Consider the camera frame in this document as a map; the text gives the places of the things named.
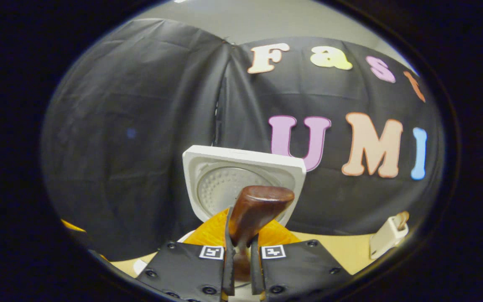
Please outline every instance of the wooden handle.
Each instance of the wooden handle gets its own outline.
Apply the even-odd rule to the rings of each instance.
[[[293,191],[285,187],[244,187],[229,220],[232,245],[247,248],[261,228],[288,208],[293,198]]]

